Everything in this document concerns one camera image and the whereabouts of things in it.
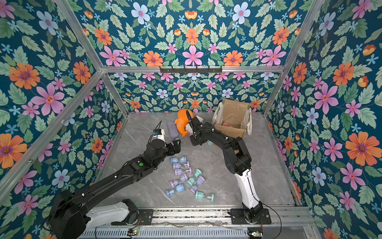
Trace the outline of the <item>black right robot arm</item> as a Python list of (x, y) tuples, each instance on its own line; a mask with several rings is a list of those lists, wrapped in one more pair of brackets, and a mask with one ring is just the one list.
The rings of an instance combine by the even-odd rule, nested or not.
[(190, 140), (193, 146), (211, 141), (222, 150), (225, 165), (228, 171), (234, 174), (241, 191), (244, 218), (251, 224), (257, 222), (263, 212), (263, 204), (254, 187), (252, 158), (243, 138), (227, 136), (210, 123), (201, 123), (189, 113), (186, 113), (186, 119), (192, 130)]

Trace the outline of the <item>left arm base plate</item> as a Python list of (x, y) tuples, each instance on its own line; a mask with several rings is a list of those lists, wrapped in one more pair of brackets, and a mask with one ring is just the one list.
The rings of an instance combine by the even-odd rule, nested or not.
[(151, 225), (153, 220), (154, 210), (152, 209), (138, 209), (130, 212), (128, 216), (121, 222), (112, 222), (113, 226), (148, 226)]

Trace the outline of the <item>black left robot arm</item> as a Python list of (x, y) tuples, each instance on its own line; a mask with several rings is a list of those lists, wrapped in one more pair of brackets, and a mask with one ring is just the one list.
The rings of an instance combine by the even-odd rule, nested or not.
[(103, 180), (75, 192), (65, 190), (54, 198), (48, 217), (51, 230), (58, 239), (76, 239), (90, 225), (87, 214), (115, 192), (151, 174), (168, 156), (180, 153), (181, 140), (166, 143), (154, 139), (143, 154), (127, 161), (121, 169)]

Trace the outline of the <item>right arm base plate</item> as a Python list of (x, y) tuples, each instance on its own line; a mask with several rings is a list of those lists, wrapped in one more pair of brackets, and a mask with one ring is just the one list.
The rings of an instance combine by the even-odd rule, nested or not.
[(272, 223), (268, 209), (252, 212), (247, 209), (231, 209), (228, 212), (233, 225), (270, 225)]

